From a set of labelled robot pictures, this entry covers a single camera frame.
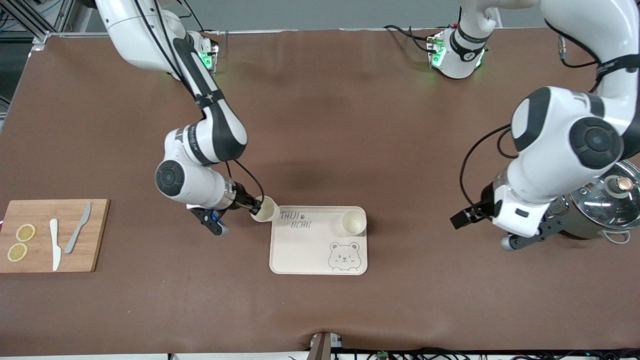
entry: wooden block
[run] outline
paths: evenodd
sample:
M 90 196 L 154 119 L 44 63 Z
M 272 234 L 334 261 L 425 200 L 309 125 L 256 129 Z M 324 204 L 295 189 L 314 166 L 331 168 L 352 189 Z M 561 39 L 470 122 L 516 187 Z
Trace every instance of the wooden block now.
M 80 230 L 73 252 L 65 254 L 65 247 L 89 202 L 91 202 L 89 220 Z M 52 218 L 58 219 L 58 246 L 62 248 L 57 272 L 94 271 L 108 211 L 107 199 L 13 200 L 9 202 L 0 232 L 0 273 L 53 272 L 51 229 L 49 228 L 49 221 Z M 34 225 L 36 234 L 31 240 L 25 242 L 28 251 L 24 259 L 11 262 L 7 258 L 7 252 L 13 244 L 19 242 L 15 233 L 24 224 Z

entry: knife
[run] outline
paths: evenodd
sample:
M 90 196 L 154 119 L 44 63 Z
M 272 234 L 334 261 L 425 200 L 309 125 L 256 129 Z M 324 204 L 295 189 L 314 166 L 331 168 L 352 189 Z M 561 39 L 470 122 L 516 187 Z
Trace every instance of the knife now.
M 58 219 L 51 219 L 49 227 L 51 228 L 51 245 L 53 247 L 53 271 L 58 271 L 62 255 L 62 249 L 58 246 Z
M 76 231 L 74 231 L 74 234 L 71 236 L 71 240 L 69 240 L 67 247 L 65 247 L 65 254 L 71 254 L 71 252 L 74 250 L 74 247 L 76 246 L 76 240 L 78 240 L 78 235 L 80 234 L 80 229 L 82 229 L 82 226 L 84 226 L 86 222 L 89 221 L 90 213 L 91 213 L 91 202 L 86 205 L 86 208 L 84 209 L 84 214 L 82 214 L 82 217 L 80 218 L 80 222 L 78 223 L 78 227 L 76 227 Z

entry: brown table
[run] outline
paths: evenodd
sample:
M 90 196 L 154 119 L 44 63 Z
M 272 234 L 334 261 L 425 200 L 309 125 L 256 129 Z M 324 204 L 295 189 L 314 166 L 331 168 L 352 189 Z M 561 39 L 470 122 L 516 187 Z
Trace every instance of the brown table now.
M 385 31 L 223 43 L 216 80 L 267 193 L 367 211 L 369 268 L 335 277 L 273 274 L 268 224 L 236 211 L 216 238 L 164 198 L 154 187 L 164 136 L 200 116 L 188 93 L 124 62 L 108 38 L 50 38 L 0 136 L 0 208 L 64 198 L 111 208 L 94 273 L 0 276 L 0 355 L 299 350 L 319 331 L 360 348 L 640 347 L 640 242 L 554 236 L 505 252 L 488 222 L 449 223 L 466 206 L 468 148 L 538 87 L 586 91 L 594 77 L 564 68 L 546 29 L 498 30 L 490 45 L 472 78 L 453 81 Z M 471 194 L 507 164 L 494 141 L 483 145 Z

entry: bear drawing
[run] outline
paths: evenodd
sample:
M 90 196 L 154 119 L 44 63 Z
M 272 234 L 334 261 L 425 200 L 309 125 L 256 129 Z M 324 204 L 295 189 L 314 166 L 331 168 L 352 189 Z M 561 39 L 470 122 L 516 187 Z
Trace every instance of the bear drawing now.
M 349 245 L 340 245 L 331 243 L 331 256 L 329 256 L 329 266 L 332 270 L 358 270 L 362 265 L 362 260 L 358 250 L 358 243 L 350 243 Z

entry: pot lid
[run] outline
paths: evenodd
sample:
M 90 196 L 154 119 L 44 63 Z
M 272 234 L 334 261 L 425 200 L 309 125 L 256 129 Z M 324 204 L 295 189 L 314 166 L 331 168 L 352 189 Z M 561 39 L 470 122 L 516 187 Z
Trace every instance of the pot lid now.
M 592 222 L 610 230 L 640 225 L 640 172 L 627 160 L 570 194 L 575 207 Z

